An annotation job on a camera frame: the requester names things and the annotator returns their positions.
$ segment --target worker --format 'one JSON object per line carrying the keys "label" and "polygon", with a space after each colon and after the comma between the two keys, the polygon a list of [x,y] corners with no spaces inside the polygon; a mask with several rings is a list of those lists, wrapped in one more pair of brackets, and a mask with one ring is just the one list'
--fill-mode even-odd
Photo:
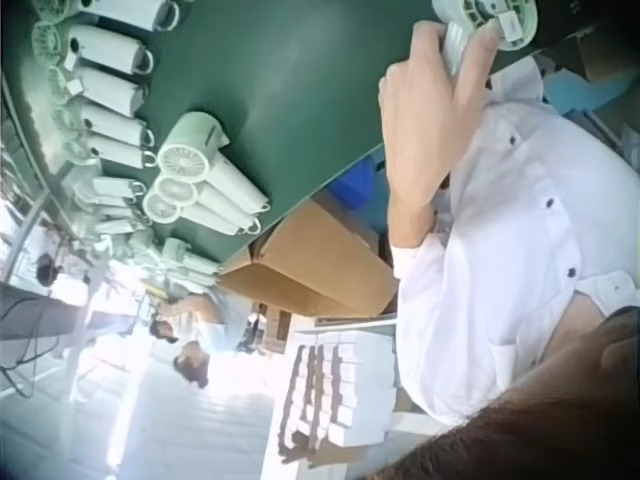
{"label": "worker", "polygon": [[640,310],[617,312],[466,425],[364,480],[637,480],[639,344]]}
{"label": "worker", "polygon": [[58,275],[64,272],[61,266],[56,266],[55,260],[48,253],[43,253],[36,261],[36,279],[43,287],[51,287]]}
{"label": "worker", "polygon": [[[454,80],[443,27],[418,23],[379,84],[400,377],[449,425],[640,305],[639,177],[542,102],[537,68],[487,91],[494,22]],[[447,177],[441,224],[432,201]]]}
{"label": "worker", "polygon": [[215,305],[213,318],[184,312],[169,319],[153,319],[149,327],[156,338],[184,343],[173,366],[189,383],[195,382],[200,388],[209,383],[212,356],[236,351],[249,326],[253,307],[250,300],[231,292],[215,290],[205,295]]}

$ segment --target dark hair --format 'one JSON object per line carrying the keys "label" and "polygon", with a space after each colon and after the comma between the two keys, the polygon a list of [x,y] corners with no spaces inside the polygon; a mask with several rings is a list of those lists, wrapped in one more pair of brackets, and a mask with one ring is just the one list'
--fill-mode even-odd
{"label": "dark hair", "polygon": [[62,271],[62,267],[56,267],[53,263],[39,265],[36,268],[36,280],[43,287],[50,287]]}
{"label": "dark hair", "polygon": [[169,325],[169,322],[165,322],[164,320],[152,320],[151,324],[149,325],[149,333],[159,339],[164,339],[169,343],[176,343],[178,341],[178,339],[176,337],[165,337],[164,335],[162,335],[162,333],[160,333],[160,325],[165,324],[165,325]]}
{"label": "dark hair", "polygon": [[368,480],[640,478],[640,407],[497,403]]}
{"label": "dark hair", "polygon": [[194,367],[191,362],[180,362],[179,357],[173,359],[173,368],[176,369],[189,383],[196,382],[198,387],[204,388],[209,385],[209,360]]}

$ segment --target white shirt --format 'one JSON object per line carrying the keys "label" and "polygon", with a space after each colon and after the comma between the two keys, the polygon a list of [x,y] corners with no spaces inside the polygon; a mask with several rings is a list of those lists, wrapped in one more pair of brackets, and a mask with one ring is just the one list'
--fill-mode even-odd
{"label": "white shirt", "polygon": [[486,109],[450,179],[448,239],[393,249],[403,386],[457,424],[529,371],[575,292],[640,306],[640,179],[537,102]]}
{"label": "white shirt", "polygon": [[210,355],[235,351],[248,326],[253,302],[220,290],[209,290],[205,295],[215,305],[222,322],[199,320],[191,312],[185,312],[171,321],[174,335],[184,343],[193,340],[199,342],[201,348]]}

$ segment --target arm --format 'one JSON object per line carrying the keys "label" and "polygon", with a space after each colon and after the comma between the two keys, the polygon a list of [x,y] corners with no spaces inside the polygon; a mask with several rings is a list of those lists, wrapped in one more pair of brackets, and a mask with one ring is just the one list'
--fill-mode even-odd
{"label": "arm", "polygon": [[431,204],[414,209],[391,195],[387,211],[389,242],[396,248],[418,248],[433,229],[435,213]]}
{"label": "arm", "polygon": [[495,23],[487,23],[471,38],[452,81],[440,55],[443,33],[442,25],[417,23],[409,59],[391,65],[379,85],[389,238],[401,249],[420,247],[433,228],[431,200],[480,124],[500,43]]}

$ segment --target shirt cuff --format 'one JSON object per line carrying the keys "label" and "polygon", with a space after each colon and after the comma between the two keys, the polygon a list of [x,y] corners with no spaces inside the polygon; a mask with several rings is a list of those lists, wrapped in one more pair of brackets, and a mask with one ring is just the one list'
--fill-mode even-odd
{"label": "shirt cuff", "polygon": [[399,248],[391,245],[391,256],[393,257],[393,274],[398,280],[407,277],[413,270],[416,260],[425,250],[432,250],[434,254],[442,253],[442,243],[437,234],[428,234],[422,245],[416,248]]}

